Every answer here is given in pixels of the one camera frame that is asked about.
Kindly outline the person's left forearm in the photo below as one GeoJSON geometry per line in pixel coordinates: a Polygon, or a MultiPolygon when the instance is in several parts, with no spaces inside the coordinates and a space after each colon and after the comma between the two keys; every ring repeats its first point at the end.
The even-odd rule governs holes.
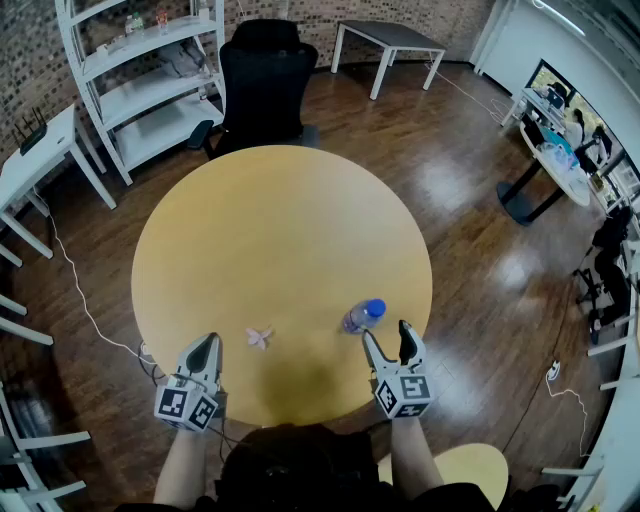
{"type": "Polygon", "coordinates": [[[206,492],[206,437],[178,430],[160,472],[154,504],[192,509],[206,492]]]}

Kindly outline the large round yellow table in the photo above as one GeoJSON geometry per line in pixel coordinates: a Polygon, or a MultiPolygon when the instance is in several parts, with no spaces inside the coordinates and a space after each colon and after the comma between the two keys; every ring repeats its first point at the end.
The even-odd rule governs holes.
{"type": "Polygon", "coordinates": [[[263,146],[212,160],[158,203],[137,243],[136,322],[165,373],[215,332],[230,419],[328,422],[372,398],[370,369],[344,315],[379,298],[374,334],[399,351],[398,323],[426,329],[432,271],[413,216],[374,174],[338,155],[263,146]],[[271,326],[266,351],[246,328],[271,326]]]}

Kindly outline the black mesh office chair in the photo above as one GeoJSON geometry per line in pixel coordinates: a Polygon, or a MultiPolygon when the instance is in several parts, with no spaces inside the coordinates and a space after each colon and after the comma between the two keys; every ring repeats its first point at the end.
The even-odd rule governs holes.
{"type": "Polygon", "coordinates": [[[222,136],[215,146],[211,120],[200,122],[187,140],[210,160],[265,145],[316,147],[319,132],[301,122],[306,87],[318,51],[303,43],[297,25],[283,19],[242,22],[220,49],[226,89],[222,136]]]}

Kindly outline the plastic bottle with blue cap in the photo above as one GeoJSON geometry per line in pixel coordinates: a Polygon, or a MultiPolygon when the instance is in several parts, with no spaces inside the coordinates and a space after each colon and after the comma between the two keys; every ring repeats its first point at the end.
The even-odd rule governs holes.
{"type": "Polygon", "coordinates": [[[351,308],[343,317],[342,328],[348,334],[358,334],[375,328],[386,313],[386,303],[379,298],[367,299],[351,308]]]}

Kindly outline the black swivel chair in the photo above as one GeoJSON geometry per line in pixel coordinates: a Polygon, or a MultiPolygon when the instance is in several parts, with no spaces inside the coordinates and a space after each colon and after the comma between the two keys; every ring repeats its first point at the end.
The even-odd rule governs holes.
{"type": "Polygon", "coordinates": [[[590,269],[577,268],[572,272],[573,276],[580,276],[587,285],[587,292],[576,303],[591,302],[588,323],[593,345],[598,344],[599,334],[604,327],[630,311],[630,285],[617,261],[622,255],[622,243],[628,238],[631,218],[632,209],[629,206],[616,207],[594,233],[584,259],[593,249],[599,250],[593,262],[594,270],[600,277],[599,283],[594,281],[590,269]]]}

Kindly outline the white table frame legs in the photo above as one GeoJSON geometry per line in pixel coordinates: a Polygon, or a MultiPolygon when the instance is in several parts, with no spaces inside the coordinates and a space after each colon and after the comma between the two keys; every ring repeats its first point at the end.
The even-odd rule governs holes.
{"type": "Polygon", "coordinates": [[[623,351],[617,379],[600,385],[612,401],[593,447],[580,468],[541,470],[543,475],[575,479],[558,499],[567,512],[625,512],[640,503],[640,330],[629,321],[627,335],[589,350],[595,357],[623,351]]]}

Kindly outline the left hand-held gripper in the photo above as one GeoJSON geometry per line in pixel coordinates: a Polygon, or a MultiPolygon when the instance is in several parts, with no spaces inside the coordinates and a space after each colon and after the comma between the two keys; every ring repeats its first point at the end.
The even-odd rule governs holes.
{"type": "Polygon", "coordinates": [[[173,428],[204,432],[223,417],[222,340],[211,332],[192,342],[179,356],[177,369],[157,388],[154,416],[173,428]]]}

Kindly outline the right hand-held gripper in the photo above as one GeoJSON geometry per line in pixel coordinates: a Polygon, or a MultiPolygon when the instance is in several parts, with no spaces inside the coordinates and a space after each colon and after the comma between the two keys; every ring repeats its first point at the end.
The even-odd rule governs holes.
{"type": "Polygon", "coordinates": [[[365,329],[362,343],[370,368],[374,399],[387,419],[419,418],[432,402],[429,381],[423,371],[426,349],[422,338],[405,320],[398,323],[401,339],[399,358],[388,359],[375,336],[365,329]]]}

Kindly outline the black router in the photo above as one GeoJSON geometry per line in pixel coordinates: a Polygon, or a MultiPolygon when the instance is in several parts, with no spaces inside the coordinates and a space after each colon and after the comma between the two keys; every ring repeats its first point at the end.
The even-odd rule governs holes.
{"type": "Polygon", "coordinates": [[[19,153],[21,156],[26,155],[47,133],[47,122],[39,108],[32,108],[33,121],[28,121],[22,117],[23,124],[29,133],[26,133],[21,127],[15,123],[12,133],[16,143],[19,145],[19,153]]]}

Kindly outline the small pink flower object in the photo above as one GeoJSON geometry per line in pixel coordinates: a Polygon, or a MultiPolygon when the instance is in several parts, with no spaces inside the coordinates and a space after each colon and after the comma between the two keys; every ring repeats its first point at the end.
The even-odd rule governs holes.
{"type": "Polygon", "coordinates": [[[270,337],[273,334],[273,328],[269,326],[265,330],[256,330],[253,328],[246,328],[245,332],[248,337],[248,345],[260,348],[262,351],[266,351],[269,347],[270,337]]]}

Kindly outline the white desk with laptop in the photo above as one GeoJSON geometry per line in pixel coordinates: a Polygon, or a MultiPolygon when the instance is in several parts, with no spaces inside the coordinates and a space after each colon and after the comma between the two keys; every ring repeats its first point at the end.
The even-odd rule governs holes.
{"type": "Polygon", "coordinates": [[[514,96],[514,102],[500,122],[501,128],[508,128],[516,120],[521,120],[525,113],[536,112],[540,120],[556,133],[565,133],[564,112],[554,107],[546,98],[541,97],[533,88],[523,88],[514,96]]]}

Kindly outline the white metal shelf unit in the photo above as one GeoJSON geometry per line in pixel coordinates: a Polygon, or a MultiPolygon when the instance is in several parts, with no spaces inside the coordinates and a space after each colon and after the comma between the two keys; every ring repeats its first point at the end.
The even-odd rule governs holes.
{"type": "Polygon", "coordinates": [[[82,11],[76,0],[54,0],[58,26],[67,61],[81,99],[107,153],[126,184],[130,173],[160,153],[186,141],[204,120],[222,123],[223,108],[206,96],[213,87],[224,91],[222,73],[210,59],[191,78],[173,78],[161,70],[149,71],[107,91],[100,92],[98,80],[123,64],[147,56],[161,47],[192,39],[199,49],[203,36],[215,45],[224,43],[224,3],[212,0],[207,6],[189,0],[189,13],[168,21],[168,33],[161,35],[157,24],[144,26],[141,36],[123,37],[93,52],[84,49],[81,25],[91,18],[122,5],[126,0],[99,0],[82,11]]]}

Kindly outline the person's right forearm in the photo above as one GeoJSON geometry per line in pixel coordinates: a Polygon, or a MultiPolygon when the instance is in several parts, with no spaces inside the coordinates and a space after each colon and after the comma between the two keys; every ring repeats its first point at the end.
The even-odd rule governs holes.
{"type": "Polygon", "coordinates": [[[407,500],[444,485],[418,418],[391,422],[391,469],[394,487],[407,500]]]}

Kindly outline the clear plastic bags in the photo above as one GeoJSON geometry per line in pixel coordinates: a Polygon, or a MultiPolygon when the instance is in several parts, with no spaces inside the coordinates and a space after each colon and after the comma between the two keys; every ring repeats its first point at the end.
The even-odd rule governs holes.
{"type": "Polygon", "coordinates": [[[556,172],[569,172],[577,165],[575,155],[562,144],[543,142],[537,147],[539,155],[544,163],[553,168],[556,172]]]}

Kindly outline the grey bag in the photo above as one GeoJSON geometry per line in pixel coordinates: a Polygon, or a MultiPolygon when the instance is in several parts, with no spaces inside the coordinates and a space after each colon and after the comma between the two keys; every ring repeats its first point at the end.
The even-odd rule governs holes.
{"type": "Polygon", "coordinates": [[[161,69],[173,78],[191,78],[205,67],[205,55],[192,39],[161,47],[158,50],[161,69]]]}

